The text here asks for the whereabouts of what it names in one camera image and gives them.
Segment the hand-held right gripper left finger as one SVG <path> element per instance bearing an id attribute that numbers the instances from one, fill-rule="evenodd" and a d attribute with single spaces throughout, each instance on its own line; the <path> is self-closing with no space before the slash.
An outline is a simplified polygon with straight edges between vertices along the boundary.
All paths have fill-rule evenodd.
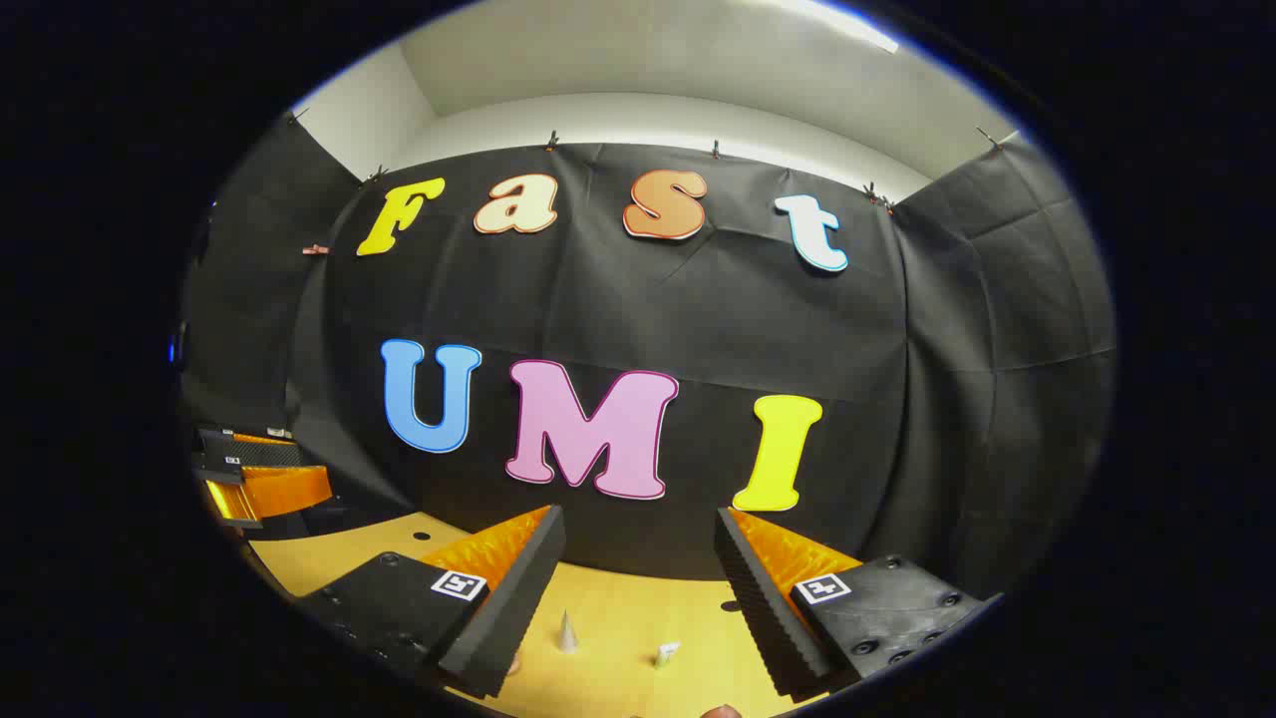
<path id="1" fill-rule="evenodd" d="M 410 684 L 495 698 L 564 548 L 547 505 L 421 559 L 383 551 L 293 604 Z"/>

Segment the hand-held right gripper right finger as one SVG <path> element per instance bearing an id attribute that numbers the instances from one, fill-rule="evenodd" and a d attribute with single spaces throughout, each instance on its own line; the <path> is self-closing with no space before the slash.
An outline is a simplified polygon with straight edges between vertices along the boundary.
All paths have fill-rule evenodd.
<path id="1" fill-rule="evenodd" d="M 872 681 L 1000 603 L 900 553 L 860 560 L 734 508 L 715 551 L 780 695 L 809 700 Z"/>

